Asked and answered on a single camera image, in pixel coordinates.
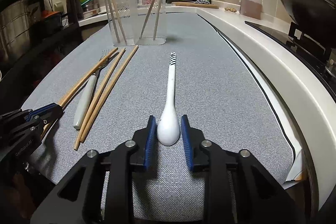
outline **clear plastic container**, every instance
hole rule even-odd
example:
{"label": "clear plastic container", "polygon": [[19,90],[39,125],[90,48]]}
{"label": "clear plastic container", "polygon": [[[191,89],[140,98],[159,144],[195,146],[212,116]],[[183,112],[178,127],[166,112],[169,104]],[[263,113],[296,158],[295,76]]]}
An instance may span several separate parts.
{"label": "clear plastic container", "polygon": [[[160,9],[160,1],[155,0],[140,39],[142,27],[151,2],[152,0],[105,0],[110,32],[115,46],[164,44],[167,37],[166,0],[161,0]],[[122,32],[120,28],[116,11],[124,32]],[[157,23],[156,37],[154,39],[153,36],[158,12],[160,14]]]}
{"label": "clear plastic container", "polygon": [[263,0],[239,0],[240,14],[248,17],[260,19],[263,9]]}

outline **wok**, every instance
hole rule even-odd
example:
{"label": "wok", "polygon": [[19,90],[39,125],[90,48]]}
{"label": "wok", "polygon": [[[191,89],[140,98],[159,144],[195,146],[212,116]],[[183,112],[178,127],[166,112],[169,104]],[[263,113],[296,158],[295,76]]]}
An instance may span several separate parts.
{"label": "wok", "polygon": [[325,48],[336,48],[336,0],[281,0],[287,13]]}

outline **white countertop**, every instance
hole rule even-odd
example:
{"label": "white countertop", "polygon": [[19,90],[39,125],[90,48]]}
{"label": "white countertop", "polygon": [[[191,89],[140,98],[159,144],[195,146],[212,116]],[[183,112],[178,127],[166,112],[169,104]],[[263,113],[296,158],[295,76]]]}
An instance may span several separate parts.
{"label": "white countertop", "polygon": [[[281,45],[245,24],[258,23],[288,33],[290,24],[264,15],[253,19],[220,9],[167,5],[166,12],[197,13],[231,39],[265,74],[292,112],[308,144],[319,186],[319,208],[336,184],[336,103],[313,73]],[[106,13],[80,21],[80,26],[107,20]]]}

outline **fork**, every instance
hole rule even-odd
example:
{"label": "fork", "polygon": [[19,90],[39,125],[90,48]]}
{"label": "fork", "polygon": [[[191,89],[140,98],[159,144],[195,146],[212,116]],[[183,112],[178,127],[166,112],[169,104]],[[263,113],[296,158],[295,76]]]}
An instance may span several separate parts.
{"label": "fork", "polygon": [[[108,53],[109,50],[102,51],[99,61],[102,60]],[[97,78],[99,77],[100,71],[108,65],[110,60],[111,58],[108,58],[104,63],[102,63],[102,65],[98,67],[98,69],[90,76],[90,78],[86,82],[86,86],[83,90],[82,96],[78,101],[75,115],[73,117],[73,127],[77,130],[81,128],[86,112],[90,106],[93,91],[95,89],[95,85],[97,82]]]}

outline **stove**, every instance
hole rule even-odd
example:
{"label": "stove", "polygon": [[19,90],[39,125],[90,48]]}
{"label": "stove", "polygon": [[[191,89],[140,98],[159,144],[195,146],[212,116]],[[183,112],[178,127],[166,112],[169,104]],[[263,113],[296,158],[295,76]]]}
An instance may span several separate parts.
{"label": "stove", "polygon": [[269,27],[245,21],[245,24],[262,32],[299,59],[323,84],[336,102],[336,50],[322,47],[317,41],[301,34],[295,36],[299,26],[291,23],[288,34]]}

